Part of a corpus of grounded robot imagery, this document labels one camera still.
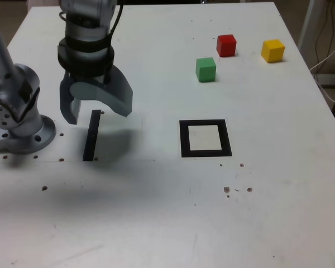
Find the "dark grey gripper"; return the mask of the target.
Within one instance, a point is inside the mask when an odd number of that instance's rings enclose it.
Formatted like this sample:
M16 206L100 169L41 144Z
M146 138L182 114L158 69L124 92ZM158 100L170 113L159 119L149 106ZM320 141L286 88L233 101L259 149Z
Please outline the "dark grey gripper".
M99 101L112 111L127 117L132 112L133 90L116 66L108 73L65 72L60 83L60 110L64 119L76 125L81 101Z

